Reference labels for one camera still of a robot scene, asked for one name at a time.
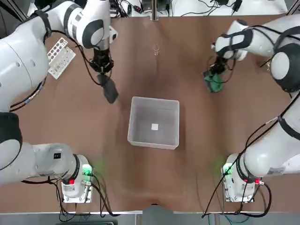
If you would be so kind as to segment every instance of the wire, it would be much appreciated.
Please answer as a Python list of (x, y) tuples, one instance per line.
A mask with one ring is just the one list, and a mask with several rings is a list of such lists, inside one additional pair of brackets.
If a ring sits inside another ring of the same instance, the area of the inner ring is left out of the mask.
[(38, 86), (36, 87), (36, 89), (30, 94), (28, 95), (26, 98), (24, 98), (22, 101), (19, 101), (17, 103), (14, 103), (13, 105), (10, 106), (10, 112), (14, 112), (14, 111), (17, 111), (21, 108), (23, 108), (24, 106), (26, 106), (29, 102), (32, 101), (32, 99), (42, 90), (42, 88), (44, 87), (45, 83), (46, 83), (46, 79), (47, 77), (45, 77), (45, 79), (38, 84)]
[(250, 198), (248, 203), (250, 203), (254, 199), (254, 197), (256, 196), (256, 193), (258, 192), (259, 188), (260, 188), (260, 185), (258, 185), (257, 189), (255, 190), (254, 194), (252, 195), (252, 198)]
[(118, 217), (118, 216), (120, 216), (120, 214), (113, 214), (113, 212), (111, 211), (111, 209), (108, 207), (108, 205), (107, 205), (107, 203), (106, 203), (106, 201), (105, 201), (105, 198), (103, 197), (103, 195), (102, 195), (100, 189), (99, 189), (96, 185), (94, 185), (94, 184), (91, 184), (91, 186), (92, 186), (93, 188), (95, 188), (95, 190), (99, 193), (100, 198), (102, 199), (103, 204), (104, 204), (104, 206), (105, 206), (105, 208), (106, 208), (108, 214), (109, 214), (110, 216), (112, 216), (112, 217)]
[(208, 218), (208, 225), (210, 225), (210, 216), (208, 215), (207, 218)]
[(14, 10), (12, 10), (10, 7), (8, 7), (6, 4), (4, 4), (2, 1), (0, 1), (0, 7), (3, 8), (5, 11), (7, 11), (15, 19), (22, 22), (22, 19), (20, 18), (20, 16), (17, 15)]
[(207, 16), (209, 16), (213, 11), (215, 11), (218, 8), (220, 8), (220, 7), (216, 7), (215, 9), (213, 9), (210, 13), (207, 14)]
[[(279, 35), (282, 34), (282, 32), (280, 32), (280, 31), (274, 30), (274, 29), (272, 29), (272, 28), (270, 28), (270, 27), (266, 27), (266, 26), (263, 26), (263, 25), (254, 25), (254, 26), (251, 26), (251, 27), (260, 27), (260, 28), (264, 28), (264, 29), (266, 29), (266, 30), (272, 31), (272, 32), (274, 32), (274, 33), (276, 33), (276, 34), (279, 34)], [(295, 37), (295, 36), (293, 36), (293, 35), (287, 35), (287, 37), (288, 37), (288, 38), (296, 39), (297, 41), (300, 41), (300, 38), (299, 38), (299, 37)]]
[(255, 27), (249, 27), (249, 29), (256, 30), (256, 31), (262, 33), (272, 43), (273, 47), (275, 46), (275, 43), (272, 41), (272, 39), (265, 32), (263, 32), (262, 30), (257, 29)]
[(11, 0), (11, 1), (15, 4), (15, 6), (18, 8), (18, 10), (23, 14), (23, 16), (25, 18), (27, 18), (27, 15), (25, 15), (25, 13), (19, 8), (19, 6), (16, 4), (16, 2), (14, 0)]
[[(206, 207), (206, 210), (205, 210), (204, 214), (201, 216), (202, 218), (204, 218), (206, 215), (208, 215), (208, 214), (207, 214), (207, 211), (208, 211), (208, 208), (209, 208), (210, 203), (211, 203), (211, 201), (212, 201), (212, 198), (213, 198), (215, 192), (217, 191), (217, 188), (220, 186), (222, 180), (223, 180), (224, 177), (228, 174), (228, 171), (230, 171), (230, 169), (234, 166), (234, 164), (236, 163), (236, 161), (238, 160), (238, 158), (246, 151), (246, 149), (247, 149), (250, 145), (252, 145), (252, 144), (253, 144), (254, 142), (256, 142), (258, 139), (260, 139), (263, 135), (265, 135), (267, 132), (269, 132), (269, 131), (277, 124), (277, 122), (278, 122), (278, 121), (275, 121), (269, 128), (267, 128), (263, 133), (261, 133), (259, 136), (257, 136), (257, 137), (256, 137), (256, 138), (255, 138), (255, 139), (254, 139), (247, 147), (244, 148), (243, 151), (241, 151), (241, 152), (238, 154), (238, 156), (236, 157), (236, 159), (234, 160), (234, 162), (232, 163), (232, 165), (227, 169), (227, 171), (225, 171), (225, 173), (223, 174), (221, 180), (219, 181), (219, 183), (218, 183), (217, 186), (215, 187), (215, 189), (214, 189), (214, 191), (213, 191), (213, 193), (212, 193), (212, 195), (211, 195), (211, 197), (210, 197), (210, 201), (209, 201), (209, 203), (208, 203), (208, 205), (207, 205), (207, 207)], [(247, 142), (251, 139), (251, 137), (252, 137), (253, 135), (255, 135), (260, 129), (262, 129), (262, 128), (263, 128), (264, 126), (266, 126), (267, 124), (269, 124), (269, 122), (264, 123), (264, 124), (262, 124), (259, 128), (257, 128), (257, 129), (249, 136), (249, 138), (247, 139)]]
[[(52, 30), (52, 32), (57, 32), (57, 33), (60, 33), (60, 34), (63, 34), (63, 35), (66, 36), (65, 33), (61, 32), (61, 31), (59, 31), (59, 30)], [(89, 61), (88, 61), (88, 59), (86, 58), (86, 56), (85, 56), (85, 54), (84, 54), (84, 52), (83, 52), (82, 47), (81, 47), (74, 39), (72, 39), (71, 37), (69, 37), (69, 39), (70, 39), (71, 41), (73, 41), (73, 42), (76, 44), (76, 47), (78, 47), (78, 49), (79, 49), (79, 51), (80, 51), (80, 53), (81, 53), (81, 55), (82, 55), (82, 57), (83, 57), (83, 61), (84, 61), (85, 67), (86, 67), (86, 69), (87, 69), (87, 71), (88, 71), (88, 74), (89, 74), (90, 78), (92, 79), (92, 81), (93, 81), (96, 85), (101, 86), (100, 83), (98, 83), (98, 82), (96, 82), (96, 81), (94, 80), (92, 74), (90, 73), (90, 70), (89, 70), (89, 67), (88, 67), (88, 64), (87, 64), (87, 62), (89, 62)]]
[[(297, 96), (289, 103), (289, 105), (283, 110), (283, 112), (280, 114), (281, 117), (283, 117), (285, 115), (285, 113), (291, 108), (291, 106), (294, 104), (294, 102), (299, 98), (300, 96), (300, 92), (297, 94)], [(241, 151), (238, 156), (236, 157), (236, 159), (234, 160), (234, 162), (232, 163), (232, 165), (227, 169), (227, 171), (225, 171), (225, 173), (223, 174), (221, 180), (219, 181), (219, 183), (217, 184), (217, 186), (215, 187), (211, 197), (210, 197), (210, 201), (206, 207), (206, 210), (204, 212), (204, 214), (201, 216), (201, 218), (204, 218), (206, 215), (209, 215), (210, 213), (207, 213), (208, 208), (210, 206), (210, 203), (212, 201), (213, 196), (215, 195), (217, 188), (220, 186), (222, 180), (224, 179), (224, 177), (228, 174), (228, 171), (234, 166), (234, 164), (237, 162), (238, 158), (247, 150), (247, 148), (252, 145), (253, 143), (255, 143), (258, 139), (260, 139), (262, 136), (264, 136), (267, 132), (269, 132), (277, 123), (278, 120), (276, 120), (269, 128), (267, 128), (264, 132), (262, 132), (259, 136), (257, 136), (253, 141), (251, 141), (249, 144), (247, 144), (249, 142), (249, 140), (251, 139), (251, 137), (258, 132), (261, 128), (263, 128), (264, 126), (266, 126), (267, 124), (269, 124), (270, 122), (272, 122), (273, 120), (270, 120), (264, 124), (262, 124), (259, 128), (257, 128), (247, 139), (246, 141), (246, 146), (244, 148), (243, 151)]]
[(242, 212), (240, 214), (242, 214), (244, 216), (248, 216), (248, 217), (254, 217), (254, 218), (264, 217), (265, 215), (268, 214), (268, 212), (270, 211), (270, 208), (271, 208), (271, 204), (272, 204), (272, 192), (271, 192), (270, 187), (266, 183), (264, 184), (264, 186), (267, 188), (267, 190), (269, 192), (269, 202), (268, 202), (267, 209), (262, 214), (259, 214), (259, 215), (249, 214), (249, 213), (245, 213), (245, 212)]
[(2, 17), (4, 29), (5, 29), (5, 36), (7, 36), (7, 35), (8, 35), (8, 30), (7, 30), (7, 28), (6, 28), (6, 24), (5, 24), (5, 21), (4, 21), (4, 17), (3, 17), (3, 14), (2, 14), (2, 10), (0, 10), (0, 14), (1, 14), (1, 17)]
[(245, 223), (245, 222), (247, 222), (249, 219), (250, 219), (250, 217), (247, 217), (245, 220), (243, 220), (243, 221), (232, 221), (227, 215), (224, 215), (225, 217), (226, 217), (226, 219), (228, 220), (228, 222), (230, 223), (230, 224), (243, 224), (243, 223)]
[(205, 14), (205, 13), (208, 13), (208, 12), (210, 12), (212, 10), (212, 8), (210, 8), (208, 11), (206, 11), (206, 12), (201, 12), (201, 13), (193, 13), (193, 12), (189, 12), (189, 13), (185, 13), (185, 14), (183, 14), (183, 15), (181, 15), (181, 16), (185, 16), (185, 15), (188, 15), (188, 14), (197, 14), (197, 15), (200, 15), (200, 14)]

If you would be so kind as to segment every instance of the transparent plastic box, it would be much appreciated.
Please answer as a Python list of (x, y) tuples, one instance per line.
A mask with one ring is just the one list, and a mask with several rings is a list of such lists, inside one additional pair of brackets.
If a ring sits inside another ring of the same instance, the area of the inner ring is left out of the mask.
[(127, 139), (135, 146), (177, 148), (179, 101), (133, 97)]

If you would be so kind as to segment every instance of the black object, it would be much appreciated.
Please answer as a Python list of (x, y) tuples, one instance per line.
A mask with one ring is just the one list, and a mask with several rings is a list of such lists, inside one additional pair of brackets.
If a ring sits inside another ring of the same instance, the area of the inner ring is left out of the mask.
[(165, 9), (168, 12), (168, 16), (170, 17), (170, 5), (166, 4)]
[(23, 143), (22, 133), (19, 127), (19, 117), (11, 112), (0, 112), (0, 144), (8, 140), (17, 140), (20, 144), (20, 149), (15, 158), (1, 168), (0, 171), (4, 170), (15, 161), (20, 154)]
[(236, 0), (235, 3), (234, 3), (234, 6), (233, 6), (233, 11), (234, 12), (237, 12), (242, 4), (242, 1), (243, 0)]
[(103, 93), (107, 101), (110, 104), (114, 103), (118, 98), (119, 94), (113, 80), (103, 73), (98, 74), (97, 78), (99, 80), (100, 85), (103, 87)]
[(138, 6), (133, 6), (133, 9), (140, 14), (143, 12), (143, 10)]
[(131, 15), (131, 12), (132, 12), (132, 6), (128, 4), (127, 15)]
[[(238, 36), (238, 35), (244, 36), (243, 41), (232, 45), (232, 38), (234, 36)], [(217, 52), (217, 55), (219, 57), (223, 57), (227, 51), (233, 51), (233, 50), (247, 48), (252, 42), (253, 31), (251, 29), (246, 29), (246, 30), (242, 30), (242, 31), (239, 31), (239, 32), (236, 32), (233, 34), (222, 34), (221, 36), (224, 38), (230, 38), (231, 44), (229, 46), (223, 47), (220, 51)]]
[(61, 153), (54, 153), (53, 158), (54, 158), (54, 159), (59, 159), (59, 158), (61, 158)]
[(45, 29), (46, 29), (45, 38), (49, 38), (52, 34), (52, 29), (51, 29), (51, 25), (50, 25), (50, 22), (49, 22), (49, 19), (48, 19), (48, 14), (44, 13), (41, 10), (37, 10), (33, 14), (41, 17), (41, 19), (44, 22)]
[(229, 0), (217, 0), (217, 3), (222, 6), (222, 5), (227, 5), (228, 1)]
[(94, 58), (90, 61), (92, 67), (98, 73), (108, 73), (114, 66), (113, 60), (109, 57), (109, 49), (99, 50), (94, 48)]
[(300, 134), (294, 130), (290, 125), (287, 124), (284, 118), (278, 117), (279, 124), (281, 128), (291, 137), (296, 138), (300, 141)]
[(228, 59), (218, 57), (216, 58), (216, 61), (212, 67), (210, 67), (210, 73), (211, 74), (222, 74), (226, 70)]
[(282, 79), (275, 79), (276, 83), (286, 92), (295, 92), (300, 89), (300, 77), (298, 76), (300, 73), (300, 45), (290, 43), (279, 48), (280, 44), (286, 37), (294, 34), (300, 34), (300, 26), (284, 31), (277, 39), (274, 46), (274, 56), (277, 53), (284, 53), (289, 58), (289, 69), (287, 74)]

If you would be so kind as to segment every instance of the brown table surface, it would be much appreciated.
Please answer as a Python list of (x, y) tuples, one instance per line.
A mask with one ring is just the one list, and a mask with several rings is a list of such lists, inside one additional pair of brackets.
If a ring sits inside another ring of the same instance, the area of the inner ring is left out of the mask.
[[(278, 16), (244, 16), (249, 24), (263, 24)], [(113, 21), (119, 38), (111, 46), (115, 61), (112, 78), (119, 98), (110, 105), (102, 88), (89, 78), (77, 56), (63, 75), (48, 76), (44, 90), (18, 112), (23, 139), (31, 144), (66, 143), (84, 154), (105, 179), (113, 211), (142, 210), (152, 203), (175, 211), (204, 211), (220, 166), (243, 149), (247, 137), (277, 116), (289, 96), (257, 66), (249, 54), (236, 65), (230, 82), (219, 93), (207, 91), (201, 72), (214, 55), (210, 44), (227, 31), (236, 17), (128, 18)], [(47, 40), (48, 49), (58, 40)], [(154, 56), (153, 44), (159, 44)], [(86, 50), (89, 57), (92, 50)], [(180, 102), (180, 145), (176, 150), (134, 147), (127, 141), (133, 96), (175, 99)], [(271, 211), (300, 211), (296, 175), (264, 179), (273, 193)], [(221, 188), (209, 211), (221, 211)], [(247, 211), (263, 211), (256, 202)], [(4, 185), (0, 212), (57, 212), (55, 187)], [(239, 204), (225, 204), (235, 211)], [(74, 211), (74, 204), (66, 207)], [(77, 206), (77, 211), (99, 211), (99, 197)]]

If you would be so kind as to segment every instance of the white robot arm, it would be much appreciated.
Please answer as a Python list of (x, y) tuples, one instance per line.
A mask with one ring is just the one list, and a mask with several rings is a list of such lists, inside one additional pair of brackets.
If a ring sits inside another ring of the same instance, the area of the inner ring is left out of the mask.
[[(223, 60), (243, 60), (247, 52), (272, 57), (270, 69), (274, 80), (297, 98), (284, 116), (278, 117), (278, 123), (270, 132), (248, 147), (225, 176), (225, 195), (229, 202), (247, 202), (254, 193), (257, 178), (300, 173), (300, 100), (299, 95), (296, 96), (300, 90), (299, 21), (300, 15), (285, 16), (253, 27), (243, 21), (234, 21), (227, 34), (215, 43), (218, 58)], [(237, 156), (229, 156), (223, 171)], [(248, 185), (244, 193), (245, 180)]]
[(63, 180), (64, 194), (76, 198), (84, 193), (84, 170), (90, 171), (87, 159), (73, 155), (65, 144), (23, 142), (18, 117), (9, 112), (18, 96), (47, 76), (49, 62), (43, 42), (51, 30), (64, 32), (81, 46), (93, 48), (94, 58), (89, 63), (100, 75), (113, 67), (109, 46), (117, 33), (110, 27), (109, 0), (88, 0), (84, 9), (72, 1), (60, 0), (51, 10), (39, 12), (0, 40), (0, 185), (55, 176)]

